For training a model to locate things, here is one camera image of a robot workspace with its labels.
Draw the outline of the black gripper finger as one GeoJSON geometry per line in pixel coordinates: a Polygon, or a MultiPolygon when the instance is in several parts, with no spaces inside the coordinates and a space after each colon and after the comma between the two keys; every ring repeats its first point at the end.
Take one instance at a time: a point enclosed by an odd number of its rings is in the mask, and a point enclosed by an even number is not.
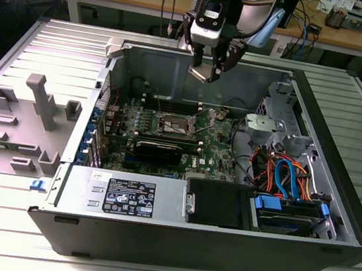
{"type": "Polygon", "coordinates": [[[204,47],[208,41],[209,26],[209,17],[202,13],[197,15],[193,11],[188,11],[183,15],[185,43],[193,54],[192,67],[198,67],[202,64],[204,47]]]}
{"type": "Polygon", "coordinates": [[[207,81],[216,81],[222,72],[234,68],[248,50],[248,45],[243,40],[221,39],[217,47],[212,48],[212,69],[207,81]]]}

